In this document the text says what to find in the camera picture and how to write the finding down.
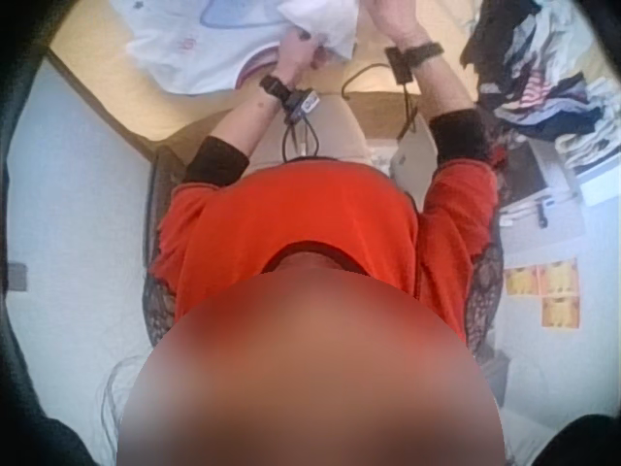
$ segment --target red shirt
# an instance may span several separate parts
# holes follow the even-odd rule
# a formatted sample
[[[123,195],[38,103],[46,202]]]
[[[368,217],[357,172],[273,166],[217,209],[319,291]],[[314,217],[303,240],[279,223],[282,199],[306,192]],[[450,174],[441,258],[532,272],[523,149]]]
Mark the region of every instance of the red shirt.
[[[179,320],[291,245],[326,245],[420,300],[466,341],[473,258],[490,242],[496,204],[493,172],[469,159],[442,166],[422,213],[379,171],[339,161],[281,165],[221,188],[183,184],[151,273],[177,295]]]

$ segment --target black watch strap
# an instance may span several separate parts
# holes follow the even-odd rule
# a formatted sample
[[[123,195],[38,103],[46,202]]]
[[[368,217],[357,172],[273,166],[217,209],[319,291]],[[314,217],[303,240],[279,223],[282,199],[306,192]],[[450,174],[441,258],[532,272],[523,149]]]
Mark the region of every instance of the black watch strap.
[[[434,56],[442,55],[444,49],[437,42],[430,42],[420,47],[412,47],[404,51],[404,59],[410,68],[418,68]]]
[[[270,95],[276,97],[282,105],[291,97],[291,91],[276,76],[268,75],[259,84]]]

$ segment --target white garment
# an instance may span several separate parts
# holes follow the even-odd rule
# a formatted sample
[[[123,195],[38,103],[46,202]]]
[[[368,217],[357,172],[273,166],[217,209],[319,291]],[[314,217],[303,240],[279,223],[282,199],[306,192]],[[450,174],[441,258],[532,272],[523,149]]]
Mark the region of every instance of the white garment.
[[[519,76],[524,65],[534,61],[533,69],[544,70],[545,80],[555,85],[575,68],[577,59],[593,44],[594,36],[571,0],[538,0],[538,3],[541,11],[535,15],[533,42],[523,59],[512,66],[511,74]],[[528,37],[532,32],[531,17],[517,29],[514,35],[519,39]]]
[[[556,151],[568,168],[588,165],[606,157],[621,146],[621,89],[612,81],[599,78],[587,86],[589,101],[604,110],[595,123],[595,132],[583,136],[569,134],[556,140]]]
[[[176,94],[234,89],[275,62],[292,23],[353,55],[358,0],[111,0],[134,34],[127,51]]]

